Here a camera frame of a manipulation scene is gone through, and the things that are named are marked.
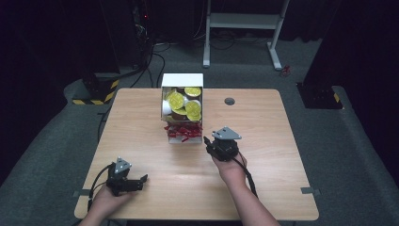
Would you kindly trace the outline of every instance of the yellow and black hazard tape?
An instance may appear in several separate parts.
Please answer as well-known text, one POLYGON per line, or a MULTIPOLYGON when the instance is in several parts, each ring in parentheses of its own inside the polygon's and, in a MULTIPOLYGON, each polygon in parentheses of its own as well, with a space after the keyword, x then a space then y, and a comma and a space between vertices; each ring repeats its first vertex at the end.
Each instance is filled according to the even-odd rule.
POLYGON ((104 93, 104 98, 102 100, 98 99, 73 99, 72 102, 75 105, 106 105, 108 104, 111 100, 112 97, 114 97, 115 90, 117 89, 118 83, 120 81, 116 80, 114 81, 109 90, 104 93))

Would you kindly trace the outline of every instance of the white box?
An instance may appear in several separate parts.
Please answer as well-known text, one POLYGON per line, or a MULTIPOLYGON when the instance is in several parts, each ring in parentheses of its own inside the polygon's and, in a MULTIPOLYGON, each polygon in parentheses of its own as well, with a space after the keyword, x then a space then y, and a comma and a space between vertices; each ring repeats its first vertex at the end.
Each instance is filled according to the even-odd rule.
POLYGON ((161 120, 169 143, 202 143, 202 73, 164 73, 161 120))

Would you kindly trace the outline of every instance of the person's right hand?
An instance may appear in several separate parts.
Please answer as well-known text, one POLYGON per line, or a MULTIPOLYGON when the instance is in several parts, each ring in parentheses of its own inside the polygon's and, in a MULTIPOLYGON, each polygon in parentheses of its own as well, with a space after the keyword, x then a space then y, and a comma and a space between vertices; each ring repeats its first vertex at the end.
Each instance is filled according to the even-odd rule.
MULTIPOLYGON (((247 160, 241 154, 235 156, 235 159, 244 166, 247 165, 247 160)), ((214 160, 215 165, 219 169, 220 177, 227 186, 246 186, 246 174, 235 161, 221 162, 214 157, 212 157, 212 160, 214 160)))

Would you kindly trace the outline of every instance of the gray floor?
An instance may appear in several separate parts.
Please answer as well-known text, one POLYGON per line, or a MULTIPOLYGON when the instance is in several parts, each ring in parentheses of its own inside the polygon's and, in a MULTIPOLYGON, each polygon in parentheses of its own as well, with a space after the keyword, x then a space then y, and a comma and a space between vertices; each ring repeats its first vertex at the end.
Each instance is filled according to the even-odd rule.
MULTIPOLYGON (((155 51, 166 60, 164 73, 203 73, 206 88, 280 92, 311 186, 321 192, 315 197, 320 218, 296 225, 399 225, 398 188, 364 134, 344 89, 334 87, 343 102, 342 110, 307 109, 302 104, 295 83, 303 81, 320 41, 279 41, 279 58, 283 65, 291 66, 291 74, 281 77, 272 67, 265 42, 252 40, 241 40, 227 50, 212 48, 209 69, 202 68, 201 47, 165 44, 156 46, 155 51)), ((217 40, 212 44, 218 48, 229 45, 217 40)), ((161 67, 161 58, 154 56, 150 66, 153 81, 161 67)), ((118 89, 130 87, 137 78, 122 78, 118 89)), ((79 82, 65 88, 69 101, 79 82)), ((135 88, 150 86, 149 74, 144 73, 135 88)), ((98 113, 108 107, 70 102, 43 128, 0 188, 0 225, 76 222, 77 199, 72 194, 86 179, 97 146, 98 113)))

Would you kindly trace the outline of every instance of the human arm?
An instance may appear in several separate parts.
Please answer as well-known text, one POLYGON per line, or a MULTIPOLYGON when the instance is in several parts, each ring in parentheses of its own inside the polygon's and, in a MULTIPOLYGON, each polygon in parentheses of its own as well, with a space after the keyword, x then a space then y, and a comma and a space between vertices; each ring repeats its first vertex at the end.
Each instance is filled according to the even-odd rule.
MULTIPOLYGON (((234 201, 235 208, 240 216, 243 225, 279 225, 276 219, 264 207, 259 199, 247 187, 246 175, 243 169, 234 161, 221 162, 212 157, 222 180, 226 183, 231 197, 234 201)), ((238 154, 235 157, 244 166, 247 160, 238 154)))
POLYGON ((135 194, 135 192, 128 192, 116 197, 112 194, 112 191, 108 186, 102 186, 94 197, 90 210, 79 226, 101 225, 103 220, 132 199, 135 194))

